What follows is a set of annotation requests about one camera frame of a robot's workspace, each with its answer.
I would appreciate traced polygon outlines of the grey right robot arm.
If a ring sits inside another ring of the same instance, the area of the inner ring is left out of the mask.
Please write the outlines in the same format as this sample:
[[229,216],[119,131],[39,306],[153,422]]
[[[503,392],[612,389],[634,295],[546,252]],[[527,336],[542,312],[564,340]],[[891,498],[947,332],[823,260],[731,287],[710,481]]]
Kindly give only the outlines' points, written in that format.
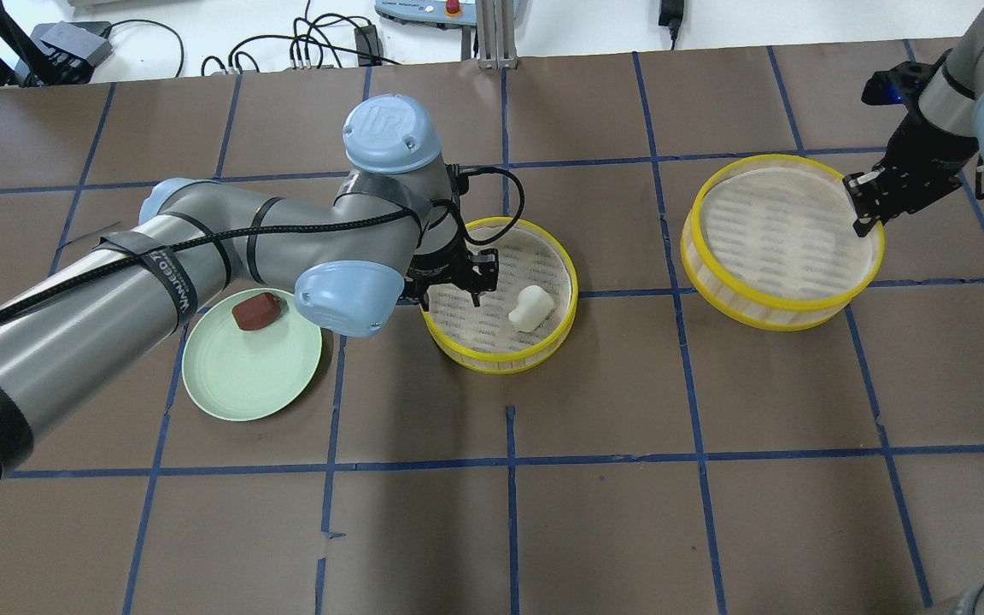
[[842,180],[858,237],[960,190],[968,165],[974,195],[984,198],[984,7],[937,62],[909,60],[871,74],[860,101],[901,105],[905,117],[882,158]]

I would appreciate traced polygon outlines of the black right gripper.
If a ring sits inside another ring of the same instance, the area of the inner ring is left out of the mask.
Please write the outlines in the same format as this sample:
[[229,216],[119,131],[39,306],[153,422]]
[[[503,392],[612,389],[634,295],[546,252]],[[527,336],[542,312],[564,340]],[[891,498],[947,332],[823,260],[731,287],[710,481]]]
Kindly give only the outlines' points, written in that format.
[[959,173],[977,152],[976,138],[947,132],[911,110],[881,160],[869,171],[844,176],[855,234],[868,237],[877,223],[916,214],[950,195],[961,187]]

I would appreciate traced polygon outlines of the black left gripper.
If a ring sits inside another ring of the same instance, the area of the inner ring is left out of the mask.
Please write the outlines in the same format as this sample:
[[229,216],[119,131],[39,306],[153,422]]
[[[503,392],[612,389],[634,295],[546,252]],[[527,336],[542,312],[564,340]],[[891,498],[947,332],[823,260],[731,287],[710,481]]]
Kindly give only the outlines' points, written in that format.
[[407,269],[405,299],[418,304],[423,312],[430,310],[427,290],[433,285],[450,284],[469,293],[473,307],[481,307],[481,296],[495,292],[499,280],[499,250],[481,249],[477,253],[467,248],[477,241],[469,237],[461,218],[460,196],[436,199],[432,209],[432,225],[427,226],[423,241],[430,247],[415,254]]

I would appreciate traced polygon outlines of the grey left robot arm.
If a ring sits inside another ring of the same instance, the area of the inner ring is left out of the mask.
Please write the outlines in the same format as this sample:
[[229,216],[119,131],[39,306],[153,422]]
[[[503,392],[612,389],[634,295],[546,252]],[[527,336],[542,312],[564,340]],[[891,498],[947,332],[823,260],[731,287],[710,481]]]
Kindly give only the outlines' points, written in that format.
[[139,225],[0,305],[0,482],[235,280],[292,292],[298,315],[348,337],[378,334],[432,285],[475,302],[495,291],[497,252],[477,249],[460,217],[469,175],[442,158],[425,106],[368,98],[341,137],[352,170],[331,205],[163,180]]

